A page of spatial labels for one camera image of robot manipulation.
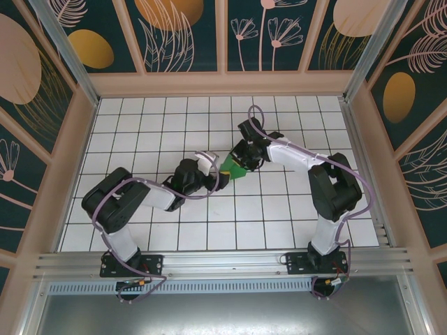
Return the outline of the green cloth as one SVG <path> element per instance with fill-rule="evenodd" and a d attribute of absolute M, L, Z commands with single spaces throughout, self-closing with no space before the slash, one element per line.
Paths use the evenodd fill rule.
<path fill-rule="evenodd" d="M 228 153 L 227 157 L 219 167 L 219 172 L 227 174 L 230 180 L 243 178 L 247 174 L 247 170 L 238 163 L 232 153 Z"/>

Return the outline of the grey metal sheet panel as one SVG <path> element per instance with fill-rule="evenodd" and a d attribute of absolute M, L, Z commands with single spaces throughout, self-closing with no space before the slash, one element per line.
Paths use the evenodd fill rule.
<path fill-rule="evenodd" d="M 24 335 L 424 335 L 393 289 L 319 301 L 307 292 L 49 296 Z"/>

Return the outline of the long aluminium mounting rail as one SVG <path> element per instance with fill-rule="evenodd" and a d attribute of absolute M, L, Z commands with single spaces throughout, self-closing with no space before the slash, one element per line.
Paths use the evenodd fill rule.
<path fill-rule="evenodd" d="M 170 280 L 283 278 L 285 250 L 163 253 L 162 274 Z M 32 278 L 47 281 L 99 280 L 102 252 L 38 256 Z M 405 248 L 352 248 L 352 276 L 410 274 L 415 266 Z"/>

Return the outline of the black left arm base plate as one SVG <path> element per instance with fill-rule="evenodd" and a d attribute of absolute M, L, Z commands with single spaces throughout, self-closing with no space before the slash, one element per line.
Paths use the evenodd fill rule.
<path fill-rule="evenodd" d="M 127 265 L 145 272 L 146 274 L 161 275 L 163 268 L 162 255 L 135 255 L 128 262 Z M 134 271 L 123 267 L 121 263 L 111 254 L 103 255 L 101 257 L 101 267 L 99 276 L 101 278 L 124 278 L 138 276 Z"/>

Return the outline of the aluminium side rail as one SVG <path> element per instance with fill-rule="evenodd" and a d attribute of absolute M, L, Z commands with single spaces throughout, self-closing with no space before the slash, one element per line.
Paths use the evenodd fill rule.
<path fill-rule="evenodd" d="M 389 220 L 380 197 L 378 185 L 375 180 L 374 172 L 369 161 L 366 146 L 360 133 L 360 127 L 357 124 L 353 108 L 346 102 L 341 101 L 340 107 L 349 134 L 351 146 L 356 158 L 358 171 L 366 179 L 374 194 L 374 204 L 369 210 L 371 220 L 376 232 L 379 246 L 383 248 L 394 248 L 397 246 L 393 232 L 390 229 Z"/>

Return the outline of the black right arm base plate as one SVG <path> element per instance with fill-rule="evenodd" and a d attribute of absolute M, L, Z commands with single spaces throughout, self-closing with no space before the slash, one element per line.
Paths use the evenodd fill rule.
<path fill-rule="evenodd" d="M 313 255 L 308 252 L 286 254 L 288 274 L 336 274 L 338 269 L 348 270 L 347 257 L 343 251 L 334 251 L 329 255 Z"/>

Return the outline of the aluminium corner post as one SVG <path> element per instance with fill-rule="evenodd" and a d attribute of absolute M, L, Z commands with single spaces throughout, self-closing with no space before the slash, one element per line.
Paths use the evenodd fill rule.
<path fill-rule="evenodd" d="M 390 0 L 342 94 L 344 103 L 349 104 L 355 98 L 366 75 L 402 16 L 407 2 L 408 0 Z"/>
<path fill-rule="evenodd" d="M 29 3 L 36 15 L 41 19 L 41 22 L 52 41 L 59 48 L 62 58 L 66 61 L 71 72 L 77 79 L 78 84 L 86 93 L 89 102 L 92 103 L 94 107 L 97 107 L 99 95 L 94 88 L 85 67 L 73 49 L 65 31 L 54 16 L 50 5 L 46 0 L 29 0 Z"/>

